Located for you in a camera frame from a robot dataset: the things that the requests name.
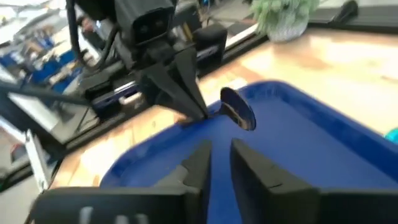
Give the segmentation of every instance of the blue tray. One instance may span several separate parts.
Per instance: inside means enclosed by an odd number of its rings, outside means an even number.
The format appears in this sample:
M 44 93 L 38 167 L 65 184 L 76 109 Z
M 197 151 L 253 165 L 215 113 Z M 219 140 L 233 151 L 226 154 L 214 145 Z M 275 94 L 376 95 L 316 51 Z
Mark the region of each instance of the blue tray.
M 255 83 L 239 92 L 256 115 L 254 131 L 242 130 L 226 116 L 188 128 L 172 126 L 122 155 L 101 187 L 150 187 L 209 139 L 208 223 L 241 223 L 229 165 L 231 138 L 240 138 L 317 187 L 398 189 L 398 147 L 392 142 L 285 83 Z M 210 110 L 219 107 L 215 103 Z

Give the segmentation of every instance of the wooden table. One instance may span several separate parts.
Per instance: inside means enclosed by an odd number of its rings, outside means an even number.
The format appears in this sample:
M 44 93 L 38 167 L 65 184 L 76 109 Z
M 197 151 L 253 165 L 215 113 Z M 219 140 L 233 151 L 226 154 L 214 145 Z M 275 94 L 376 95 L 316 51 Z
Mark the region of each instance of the wooden table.
M 208 104 L 222 86 L 281 80 L 380 134 L 398 126 L 398 37 L 308 30 L 285 44 L 265 43 L 200 82 Z M 97 186 L 126 150 L 173 125 L 178 115 L 153 107 L 67 157 L 52 187 Z

